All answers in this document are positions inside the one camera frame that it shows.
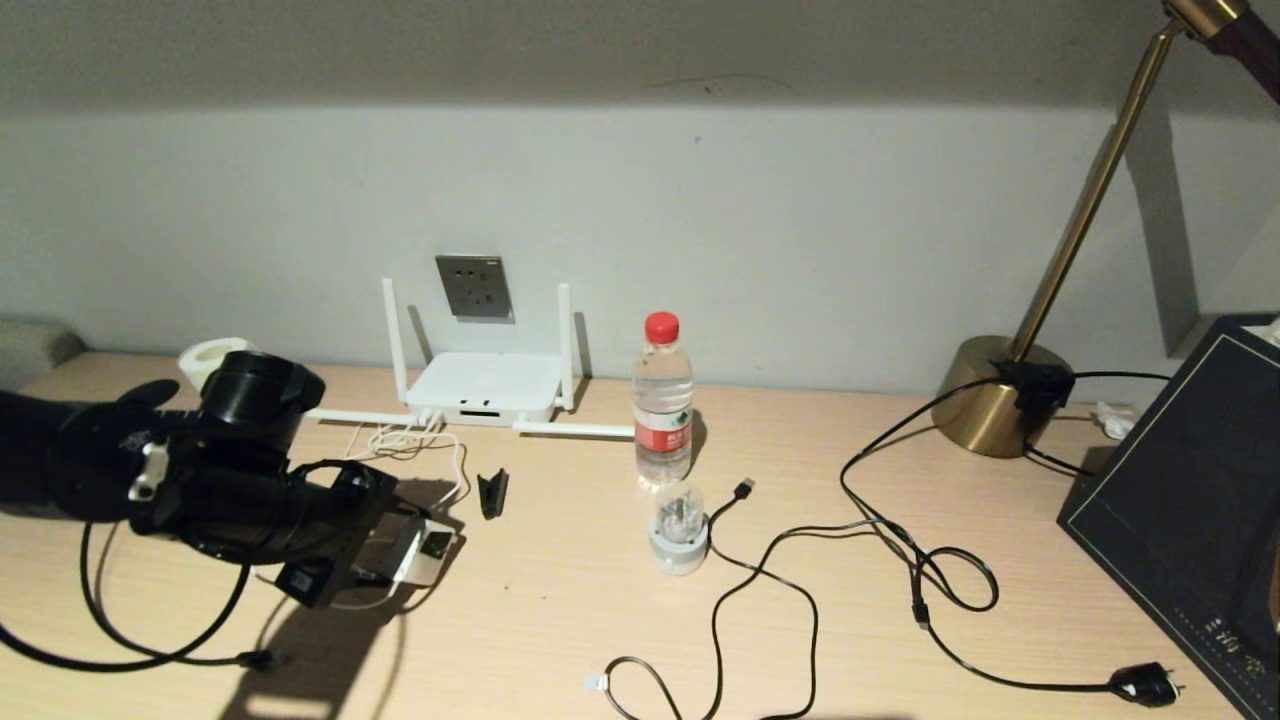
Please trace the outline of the white power adapter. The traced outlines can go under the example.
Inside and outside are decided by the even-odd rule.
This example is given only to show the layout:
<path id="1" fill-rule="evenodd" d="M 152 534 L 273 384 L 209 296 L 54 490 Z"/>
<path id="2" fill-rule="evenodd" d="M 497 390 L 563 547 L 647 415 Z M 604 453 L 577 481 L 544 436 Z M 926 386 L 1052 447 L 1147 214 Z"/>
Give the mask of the white power adapter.
<path id="1" fill-rule="evenodd" d="M 426 518 L 410 519 L 392 546 L 390 582 L 417 588 L 434 587 L 457 539 L 452 527 Z"/>

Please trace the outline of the white router with antennas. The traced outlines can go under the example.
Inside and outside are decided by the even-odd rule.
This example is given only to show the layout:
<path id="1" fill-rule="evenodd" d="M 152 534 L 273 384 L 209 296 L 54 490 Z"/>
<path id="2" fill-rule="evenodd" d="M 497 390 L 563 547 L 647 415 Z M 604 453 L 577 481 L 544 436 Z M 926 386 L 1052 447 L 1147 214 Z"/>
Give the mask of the white router with antennas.
<path id="1" fill-rule="evenodd" d="M 559 343 L 556 355 L 443 352 L 410 380 L 398 325 L 393 279 L 381 282 L 390 342 L 396 396 L 403 413 L 370 413 L 316 407 L 308 416 L 320 421 L 366 423 L 393 427 L 448 425 L 502 427 L 518 434 L 573 436 L 632 439 L 630 424 L 554 421 L 558 411 L 576 409 L 576 325 L 570 284 L 557 287 Z"/>

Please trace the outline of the white tape roll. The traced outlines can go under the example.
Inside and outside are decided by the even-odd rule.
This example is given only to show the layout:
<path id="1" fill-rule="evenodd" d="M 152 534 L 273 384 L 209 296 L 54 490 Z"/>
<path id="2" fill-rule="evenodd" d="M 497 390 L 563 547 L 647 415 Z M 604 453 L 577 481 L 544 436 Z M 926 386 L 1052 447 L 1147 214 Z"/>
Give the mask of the white tape roll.
<path id="1" fill-rule="evenodd" d="M 256 350 L 253 342 L 241 337 L 207 340 L 186 348 L 177 359 L 177 365 L 191 387 L 200 392 L 229 354 Z"/>

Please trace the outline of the clear dome grey base gadget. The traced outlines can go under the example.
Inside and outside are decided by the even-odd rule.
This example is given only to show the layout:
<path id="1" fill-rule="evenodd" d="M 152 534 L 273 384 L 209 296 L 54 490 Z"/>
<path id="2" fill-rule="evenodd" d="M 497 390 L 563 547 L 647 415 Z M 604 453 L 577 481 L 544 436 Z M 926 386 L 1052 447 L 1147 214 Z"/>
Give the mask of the clear dome grey base gadget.
<path id="1" fill-rule="evenodd" d="M 694 483 L 664 486 L 655 497 L 646 536 L 658 566 L 676 577 L 698 570 L 708 551 L 709 523 L 703 492 Z"/>

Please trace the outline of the red capped water bottle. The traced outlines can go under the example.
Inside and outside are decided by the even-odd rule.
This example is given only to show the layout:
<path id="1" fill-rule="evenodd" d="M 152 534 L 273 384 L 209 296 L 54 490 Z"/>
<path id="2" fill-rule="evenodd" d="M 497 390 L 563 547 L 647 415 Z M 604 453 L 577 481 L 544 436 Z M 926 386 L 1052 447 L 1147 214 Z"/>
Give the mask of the red capped water bottle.
<path id="1" fill-rule="evenodd" d="M 668 311 L 644 322 L 634 363 L 634 446 L 640 479 L 649 486 L 682 480 L 692 465 L 694 370 L 681 322 Z"/>

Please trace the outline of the grey cushion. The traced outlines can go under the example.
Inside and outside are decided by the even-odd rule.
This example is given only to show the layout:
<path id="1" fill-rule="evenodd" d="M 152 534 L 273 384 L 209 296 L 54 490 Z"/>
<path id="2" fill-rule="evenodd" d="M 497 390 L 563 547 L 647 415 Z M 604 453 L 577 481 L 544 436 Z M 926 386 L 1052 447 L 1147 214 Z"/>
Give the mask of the grey cushion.
<path id="1" fill-rule="evenodd" d="M 0 389 L 22 389 L 84 351 L 64 325 L 0 318 Z"/>

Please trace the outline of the gold desk lamp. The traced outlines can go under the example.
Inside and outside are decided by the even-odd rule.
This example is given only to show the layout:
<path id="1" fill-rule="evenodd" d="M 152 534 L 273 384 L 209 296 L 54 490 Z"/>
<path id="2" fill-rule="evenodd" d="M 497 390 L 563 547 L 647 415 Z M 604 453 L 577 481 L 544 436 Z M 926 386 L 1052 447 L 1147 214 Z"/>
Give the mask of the gold desk lamp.
<path id="1" fill-rule="evenodd" d="M 936 428 L 972 454 L 1020 457 L 1042 437 L 1059 411 L 1018 411 L 1014 407 L 1015 391 L 1000 383 L 995 364 L 1012 360 L 1070 368 L 1059 354 L 1039 346 L 1038 340 L 1094 224 L 1175 40 L 1188 37 L 1213 55 L 1231 59 L 1280 105 L 1280 37 L 1252 8 L 1251 0 L 1160 0 L 1160 5 L 1165 22 L 1151 36 L 1135 65 L 1116 120 L 1100 146 L 1062 238 L 1016 332 L 1010 337 L 979 334 L 961 342 L 940 392 L 928 407 Z M 1073 372 L 1076 380 L 1085 378 L 1085 373 Z"/>

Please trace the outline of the black box on lamp base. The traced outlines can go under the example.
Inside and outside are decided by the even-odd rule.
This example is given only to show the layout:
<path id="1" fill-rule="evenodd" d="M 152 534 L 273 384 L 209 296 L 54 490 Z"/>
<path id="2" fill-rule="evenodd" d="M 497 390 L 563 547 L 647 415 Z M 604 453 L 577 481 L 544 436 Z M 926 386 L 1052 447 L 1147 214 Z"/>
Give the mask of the black box on lamp base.
<path id="1" fill-rule="evenodd" d="M 1002 360 L 995 370 L 1000 383 L 1015 391 L 1014 407 L 1028 414 L 1064 407 L 1076 383 L 1075 373 L 1062 364 Z"/>

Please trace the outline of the grey wall socket plate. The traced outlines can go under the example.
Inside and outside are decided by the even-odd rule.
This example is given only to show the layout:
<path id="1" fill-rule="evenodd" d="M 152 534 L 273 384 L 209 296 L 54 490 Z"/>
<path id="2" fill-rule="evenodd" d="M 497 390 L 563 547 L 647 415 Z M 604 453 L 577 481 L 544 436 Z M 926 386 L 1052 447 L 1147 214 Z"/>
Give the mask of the grey wall socket plate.
<path id="1" fill-rule="evenodd" d="M 506 269 L 497 255 L 435 256 L 451 315 L 460 322 L 515 322 Z"/>

